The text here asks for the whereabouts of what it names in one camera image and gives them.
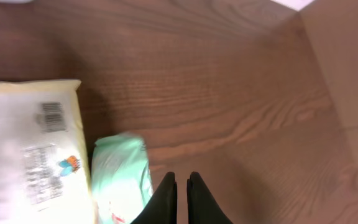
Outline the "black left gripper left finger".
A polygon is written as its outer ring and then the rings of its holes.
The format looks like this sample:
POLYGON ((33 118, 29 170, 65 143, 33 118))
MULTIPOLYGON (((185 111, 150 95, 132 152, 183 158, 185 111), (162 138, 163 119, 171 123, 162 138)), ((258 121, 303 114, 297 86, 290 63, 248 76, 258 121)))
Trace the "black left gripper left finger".
POLYGON ((176 224, 177 182, 173 172, 167 172, 153 196, 131 224, 176 224))

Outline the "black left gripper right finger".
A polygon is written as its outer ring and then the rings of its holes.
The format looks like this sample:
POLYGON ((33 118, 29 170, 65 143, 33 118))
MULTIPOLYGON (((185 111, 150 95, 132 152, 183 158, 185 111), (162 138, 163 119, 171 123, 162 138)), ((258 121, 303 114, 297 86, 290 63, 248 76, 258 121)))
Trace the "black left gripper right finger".
POLYGON ((189 224, 232 224, 198 172, 186 183, 189 224))

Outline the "green tissue pack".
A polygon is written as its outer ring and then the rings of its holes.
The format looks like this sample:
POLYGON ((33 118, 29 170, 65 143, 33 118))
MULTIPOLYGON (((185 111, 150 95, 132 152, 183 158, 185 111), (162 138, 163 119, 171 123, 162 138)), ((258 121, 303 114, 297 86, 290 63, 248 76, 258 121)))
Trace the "green tissue pack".
POLYGON ((95 142, 91 190, 99 223, 132 223, 152 197, 144 140, 129 133, 95 142))

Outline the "wet wipes pack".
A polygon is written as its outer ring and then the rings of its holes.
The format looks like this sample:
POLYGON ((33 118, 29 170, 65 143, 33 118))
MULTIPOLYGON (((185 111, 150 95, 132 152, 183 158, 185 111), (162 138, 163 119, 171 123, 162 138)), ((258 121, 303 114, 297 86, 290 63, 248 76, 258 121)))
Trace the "wet wipes pack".
POLYGON ((79 86, 0 82, 0 223, 94 223, 79 86))

